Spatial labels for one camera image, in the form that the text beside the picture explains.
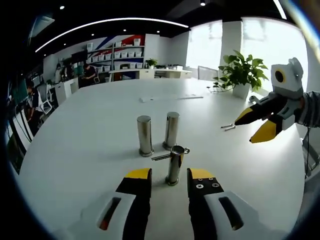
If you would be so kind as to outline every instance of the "shelf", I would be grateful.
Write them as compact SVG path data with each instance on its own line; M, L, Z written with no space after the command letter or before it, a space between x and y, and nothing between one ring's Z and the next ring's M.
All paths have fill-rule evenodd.
M107 48L103 48L103 49L99 49L99 50L88 51L88 54L101 52L101 51L105 51L105 50L111 50L111 49L112 49L112 47L107 47Z
M143 59L143 56L134 56L134 57L120 57L120 58L114 58L113 60L122 60L122 59Z
M115 49L144 48L145 46L115 46Z
M101 60L101 61L92 61L92 62L89 62L88 64L97 64L97 63L102 63L102 62L111 62L112 59L108 59L108 60Z

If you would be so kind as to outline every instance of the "green leaves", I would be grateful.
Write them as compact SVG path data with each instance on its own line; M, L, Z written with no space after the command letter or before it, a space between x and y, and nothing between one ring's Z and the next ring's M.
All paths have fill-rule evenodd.
M251 61L252 59L253 59L253 58L252 58L252 55L250 54L249 57L247 57L246 61L249 62L249 61Z
M225 55L223 60L227 65L219 66L222 71L222 77L214 77L218 80L213 84L214 88L226 89L230 86L239 84L250 84L253 90L258 90L262 86L262 80L268 80L263 69L268 69L260 58L253 58L250 54L245 57L238 51L236 55Z
M262 59L255 58L255 59L252 60L252 65L253 66L257 67L259 64L264 64Z
M237 61L238 60L238 57L235 56L235 55L230 55L229 56L229 62L232 63L233 61Z
M236 55L241 59L241 61L242 62L244 62L245 61L245 57L240 53L240 52L238 52L238 51L236 51L236 50L233 50L235 53L236 53Z
M230 63L230 61L229 61L229 56L228 56L228 55L224 55L224 56L223 56L223 60L224 60L224 62L225 62L226 64L229 64L229 63Z
M221 81L224 81L224 82L227 82L227 81L228 81L228 78L226 78L225 76L223 76L223 77L220 77L220 80L221 80Z
M257 78L263 78L263 79L268 79L265 75L264 75L264 71L262 71L261 69L256 69L256 73L254 74Z

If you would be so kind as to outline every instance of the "cable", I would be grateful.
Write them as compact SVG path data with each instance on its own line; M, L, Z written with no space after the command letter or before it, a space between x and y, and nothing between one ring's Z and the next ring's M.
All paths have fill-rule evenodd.
M19 121L18 121L17 117L16 117L16 116L14 116L14 117L15 117L15 120L17 121L17 123L19 124L19 126L20 126L20 128L21 128L21 130L22 130L23 134L25 135L26 139L29 141L29 143L31 143L31 140L27 137L27 135L26 135L26 133L25 133L24 129L22 128L22 126L20 125L20 123L19 123Z
M304 179L307 178L307 175L308 175L308 170L309 170L309 147L310 147L310 144L309 144L309 131L310 131L310 128L308 127L307 129L307 132L306 132L306 135L307 135L307 138L308 138L308 147L307 147L307 150L306 150L306 166L305 166L305 175L304 175Z

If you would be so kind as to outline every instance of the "metal cylinder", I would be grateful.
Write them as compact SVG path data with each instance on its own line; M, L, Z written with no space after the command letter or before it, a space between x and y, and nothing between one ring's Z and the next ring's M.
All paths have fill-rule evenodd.
M154 153L151 142L151 117L139 116L137 119L139 136L139 154L142 157L150 157Z
M171 148L168 175L165 182L169 186L174 186L179 182L179 172L184 159L184 155L190 152L189 148L175 145Z
M179 117L179 113L175 111L170 111L166 115L165 138L162 143L166 150L170 150L174 145L177 145Z

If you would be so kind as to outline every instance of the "white storage box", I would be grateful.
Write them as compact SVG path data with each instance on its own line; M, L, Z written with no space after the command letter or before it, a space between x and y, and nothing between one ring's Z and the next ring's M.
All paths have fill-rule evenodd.
M140 38L135 38L134 40L133 40L133 45L134 46L140 46Z
M91 52L93 49L94 49L94 43L93 43L93 42L87 43L87 45L86 45L86 50L87 50L88 52Z
M128 57L128 52L127 51L124 51L121 53L121 58L122 59L126 59Z
M184 68L183 66L179 66L179 65L176 65L175 67L176 67L176 69L179 70L179 71L183 70L183 68Z
M108 53L104 57L105 60L111 60L111 53Z
M108 65L108 66L104 66L104 71L105 71L105 72L110 71L110 65Z
M114 58L119 59L120 58L120 52L115 52L114 53Z
M105 60L105 55L104 55L104 54L99 55L99 56L98 56L98 60L99 60L99 61Z

